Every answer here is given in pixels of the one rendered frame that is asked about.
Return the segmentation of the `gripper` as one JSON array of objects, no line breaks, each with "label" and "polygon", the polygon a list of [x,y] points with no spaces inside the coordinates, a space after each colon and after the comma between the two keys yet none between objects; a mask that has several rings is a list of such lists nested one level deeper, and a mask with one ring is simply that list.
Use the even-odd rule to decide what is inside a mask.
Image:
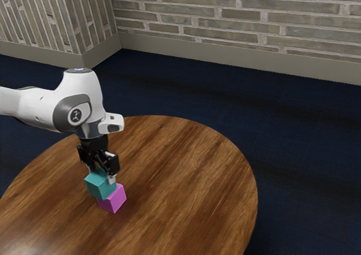
[{"label": "gripper", "polygon": [[97,161],[107,174],[109,184],[116,183],[116,175],[120,171],[118,154],[108,152],[108,135],[104,134],[96,138],[80,138],[77,146],[78,155],[90,172],[96,169],[95,161],[88,151],[99,151]]}]

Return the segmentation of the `teal block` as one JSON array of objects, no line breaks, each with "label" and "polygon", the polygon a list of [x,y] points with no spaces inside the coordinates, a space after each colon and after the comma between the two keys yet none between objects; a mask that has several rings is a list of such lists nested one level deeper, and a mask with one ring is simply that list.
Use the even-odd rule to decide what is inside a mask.
[{"label": "teal block", "polygon": [[89,173],[84,182],[89,194],[99,200],[105,200],[116,190],[116,182],[109,184],[106,172],[100,167]]}]

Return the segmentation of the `pink block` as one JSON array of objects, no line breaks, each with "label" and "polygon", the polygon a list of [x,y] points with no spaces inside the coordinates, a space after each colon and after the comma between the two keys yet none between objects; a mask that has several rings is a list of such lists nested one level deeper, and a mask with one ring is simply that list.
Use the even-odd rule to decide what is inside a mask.
[{"label": "pink block", "polygon": [[126,201],[126,193],[122,184],[117,183],[116,189],[105,199],[96,199],[98,206],[110,213],[116,213]]}]

